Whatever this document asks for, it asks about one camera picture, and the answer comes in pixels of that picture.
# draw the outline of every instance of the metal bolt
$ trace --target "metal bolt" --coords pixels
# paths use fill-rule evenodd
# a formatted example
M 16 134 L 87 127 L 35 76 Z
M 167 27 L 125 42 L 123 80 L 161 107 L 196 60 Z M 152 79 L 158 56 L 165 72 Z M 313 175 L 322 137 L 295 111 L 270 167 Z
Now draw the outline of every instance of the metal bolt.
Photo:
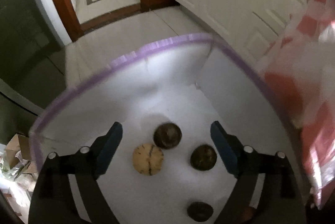
M 51 153 L 49 153 L 48 158 L 49 158 L 49 159 L 53 159 L 53 158 L 55 158 L 56 156 L 57 156 L 57 153 L 56 153 L 56 152 L 51 152 Z
M 254 151 L 254 149 L 251 146 L 244 146 L 243 150 L 247 153 L 252 153 Z
M 81 152 L 82 154 L 88 153 L 88 152 L 89 152 L 89 147 L 82 147 L 82 148 L 80 149 L 80 152 Z
M 284 158 L 286 157 L 285 153 L 284 153 L 284 152 L 281 152 L 281 151 L 277 152 L 277 156 L 278 156 L 279 158 L 282 158 L 282 159 L 284 159 Z

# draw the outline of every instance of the yellow ball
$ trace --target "yellow ball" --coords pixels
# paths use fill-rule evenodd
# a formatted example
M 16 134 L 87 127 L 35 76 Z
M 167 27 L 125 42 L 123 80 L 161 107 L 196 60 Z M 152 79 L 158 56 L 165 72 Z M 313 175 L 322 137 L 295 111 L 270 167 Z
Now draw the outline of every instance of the yellow ball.
M 133 166 L 143 175 L 153 176 L 160 172 L 163 160 L 163 152 L 153 144 L 139 145 L 133 152 Z

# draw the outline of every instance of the white wall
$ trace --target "white wall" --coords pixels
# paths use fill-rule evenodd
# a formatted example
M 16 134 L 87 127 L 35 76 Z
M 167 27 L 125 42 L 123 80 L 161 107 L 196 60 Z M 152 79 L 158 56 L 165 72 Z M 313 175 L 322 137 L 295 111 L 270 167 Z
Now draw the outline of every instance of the white wall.
M 55 38 L 60 45 L 66 46 L 71 43 L 70 36 L 68 35 L 56 7 L 52 0 L 35 0 L 38 8 L 43 15 L 44 20 L 48 24 Z

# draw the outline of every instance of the dark green fruit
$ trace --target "dark green fruit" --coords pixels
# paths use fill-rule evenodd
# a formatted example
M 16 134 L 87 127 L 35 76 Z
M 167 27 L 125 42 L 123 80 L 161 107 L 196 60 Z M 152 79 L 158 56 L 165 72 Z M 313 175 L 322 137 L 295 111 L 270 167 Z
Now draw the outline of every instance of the dark green fruit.
M 212 216 L 213 212 L 214 210 L 212 206 L 201 201 L 193 202 L 187 208 L 188 216 L 196 222 L 207 221 Z
M 157 147 L 171 149 L 176 147 L 182 139 L 182 131 L 173 123 L 160 125 L 153 135 L 153 141 Z
M 191 166 L 200 171 L 210 170 L 215 166 L 217 154 L 210 145 L 197 147 L 191 155 Z

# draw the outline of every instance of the dark brown ball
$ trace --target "dark brown ball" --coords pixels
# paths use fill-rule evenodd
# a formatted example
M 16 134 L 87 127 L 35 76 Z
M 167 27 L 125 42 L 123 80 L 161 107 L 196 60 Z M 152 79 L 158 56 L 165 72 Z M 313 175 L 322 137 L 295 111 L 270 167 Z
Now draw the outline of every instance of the dark brown ball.
M 200 171 L 207 171 L 215 166 L 217 154 L 210 145 L 197 147 L 191 155 L 191 166 Z
M 160 125 L 153 135 L 153 141 L 157 147 L 171 149 L 176 147 L 182 139 L 182 131 L 173 123 Z
M 191 203 L 187 208 L 188 216 L 196 222 L 207 221 L 212 216 L 213 212 L 214 210 L 212 206 L 200 201 Z

